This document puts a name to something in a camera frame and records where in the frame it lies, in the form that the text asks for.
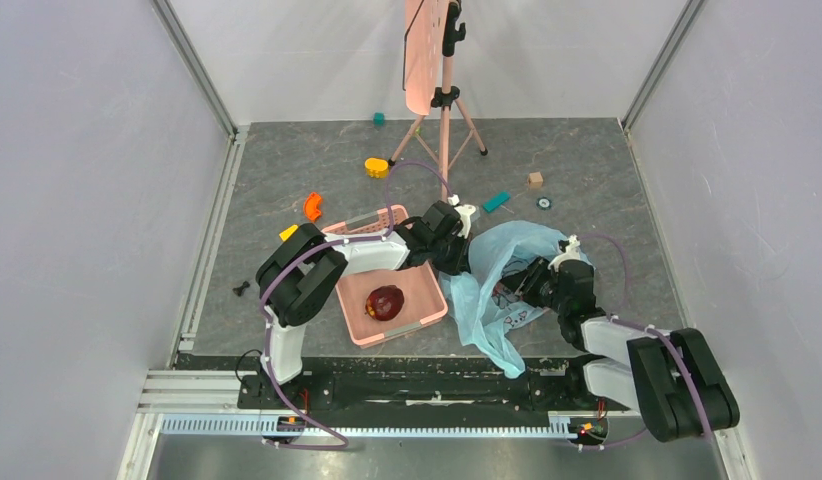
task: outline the white wall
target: white wall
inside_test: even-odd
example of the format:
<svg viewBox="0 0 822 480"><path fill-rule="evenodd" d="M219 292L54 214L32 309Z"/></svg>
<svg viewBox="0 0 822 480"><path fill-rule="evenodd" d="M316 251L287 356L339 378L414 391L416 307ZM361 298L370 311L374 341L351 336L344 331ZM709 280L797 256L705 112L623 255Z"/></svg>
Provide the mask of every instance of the white wall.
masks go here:
<svg viewBox="0 0 822 480"><path fill-rule="evenodd" d="M172 0L237 123L412 118L403 0ZM465 0L477 117L621 117L684 0Z"/></svg>
<svg viewBox="0 0 822 480"><path fill-rule="evenodd" d="M706 2L633 136L761 478L822 479L822 0Z"/></svg>
<svg viewBox="0 0 822 480"><path fill-rule="evenodd" d="M112 479L226 140L148 0L0 2L0 479Z"/></svg>

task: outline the gray floor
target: gray floor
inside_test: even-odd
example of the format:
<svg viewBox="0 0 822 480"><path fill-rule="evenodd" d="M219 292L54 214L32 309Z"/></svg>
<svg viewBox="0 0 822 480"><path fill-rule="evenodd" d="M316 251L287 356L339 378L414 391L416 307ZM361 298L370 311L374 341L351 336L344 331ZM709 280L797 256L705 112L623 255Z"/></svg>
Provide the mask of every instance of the gray floor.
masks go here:
<svg viewBox="0 0 822 480"><path fill-rule="evenodd" d="M640 423L614 422L610 440L632 435ZM647 436L585 453L560 441L493 438L352 439L351 448L297 452L275 450L249 437L163 435L148 478L713 480L724 475L719 457L703 439L661 444Z"/></svg>
<svg viewBox="0 0 822 480"><path fill-rule="evenodd" d="M410 122L270 123L252 125L237 184L211 276L194 346L198 355L239 355L260 348L263 320L257 313L253 287L241 298L232 287L252 281L256 269L277 248L278 233L306 221L301 209L307 195L324 198L325 227L383 207L384 180L367 177L363 161L387 157ZM490 154L478 155L471 144L450 170L450 183L465 203L481 205L501 191L512 199L474 225L480 233L515 219L559 229L565 234L602 232L617 238L633 264L629 307L622 313L665 328L681 326L681 316L646 198L634 162L616 120L518 119L478 120ZM466 135L453 122L453 152ZM437 123L427 122L422 135L437 145ZM426 160L412 141L403 155ZM544 186L528 190L526 176L540 171ZM418 169L397 172L391 195L409 213L422 214L439 196L437 180ZM538 196L548 196L553 208L541 211ZM619 304L622 269L616 251L601 240L583 245L599 271L599 297L606 307ZM558 333L552 314L509 334L523 356L571 356L577 351ZM454 321L439 324L361 349L349 339L337 298L333 295L308 324L305 356L448 356L479 355L462 347Z"/></svg>

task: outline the marble-patterned floor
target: marble-patterned floor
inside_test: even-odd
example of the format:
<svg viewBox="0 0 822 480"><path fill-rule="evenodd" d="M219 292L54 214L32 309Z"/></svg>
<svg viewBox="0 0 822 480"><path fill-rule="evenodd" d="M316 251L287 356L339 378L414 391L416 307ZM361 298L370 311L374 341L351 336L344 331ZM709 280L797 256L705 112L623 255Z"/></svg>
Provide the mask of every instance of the marble-patterned floor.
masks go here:
<svg viewBox="0 0 822 480"><path fill-rule="evenodd" d="M474 224L476 234L509 220L523 219L565 234L601 232L618 239L632 263L629 306L622 313L664 328L682 325L671 279L650 217L646 197L625 138L614 119L476 120L490 151L482 157L471 142L450 170L450 184L462 202L481 205L501 191L511 200ZM308 122L253 124L249 130L234 194L226 217L214 271L194 344L195 355L240 355L260 348L264 321L257 313L257 288L243 297L231 289L244 280L254 284L257 268L280 245L278 233L305 222L302 204L312 191L323 196L322 228L384 206L384 180L364 174L367 157L387 158L410 122ZM437 121L427 121L422 136L437 147ZM454 153L467 133L460 117L452 124ZM411 141L404 158L427 161ZM539 171L544 185L528 190L526 177ZM394 202L420 215L438 199L437 180L422 169L397 172L391 185ZM539 196L553 208L536 207ZM620 302L621 261L601 240L583 250L598 268L600 304ZM578 352L561 338L554 314L509 333L523 356L572 356ZM479 356L462 347L452 318L361 349L349 338L333 294L308 324L305 356Z"/></svg>

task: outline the orange toy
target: orange toy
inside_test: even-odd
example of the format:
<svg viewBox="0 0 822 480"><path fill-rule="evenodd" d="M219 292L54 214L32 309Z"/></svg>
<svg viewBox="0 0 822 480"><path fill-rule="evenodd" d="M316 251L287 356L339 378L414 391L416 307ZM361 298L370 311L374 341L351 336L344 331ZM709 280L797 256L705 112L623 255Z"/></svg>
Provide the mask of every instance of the orange toy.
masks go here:
<svg viewBox="0 0 822 480"><path fill-rule="evenodd" d="M320 204L323 203L323 197L316 192L311 192L308 198L305 199L305 205L302 206L302 213L308 217L311 223L316 222L318 218L323 215L320 211Z"/></svg>

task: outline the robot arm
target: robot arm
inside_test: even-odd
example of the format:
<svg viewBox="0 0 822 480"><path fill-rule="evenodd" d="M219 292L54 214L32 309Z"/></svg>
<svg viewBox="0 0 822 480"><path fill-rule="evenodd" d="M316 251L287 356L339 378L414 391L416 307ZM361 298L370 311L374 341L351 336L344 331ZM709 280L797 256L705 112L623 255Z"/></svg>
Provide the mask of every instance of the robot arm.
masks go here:
<svg viewBox="0 0 822 480"><path fill-rule="evenodd" d="M502 283L532 306L558 314L561 335L588 355L570 361L566 376L574 393L590 392L639 412L650 433L667 442L698 435L694 399L664 343L646 331L616 323L597 306L594 269L581 260L570 237L552 261L538 258ZM738 424L740 412L703 335L695 329L658 331L681 352L712 430Z"/></svg>
<svg viewBox="0 0 822 480"><path fill-rule="evenodd" d="M301 225L258 269L256 281L263 293L302 254L321 244L335 245L308 260L311 268L297 266L270 293L264 309L273 318L270 363L276 380L283 384L302 371L305 324L323 308L338 280L346 275L373 270L403 270L426 261L440 272L457 275L469 269L467 251L470 225L476 213L472 205L438 201L422 217L412 217L394 230L376 234L335 235L320 232L312 223ZM356 241L365 238L371 241Z"/></svg>

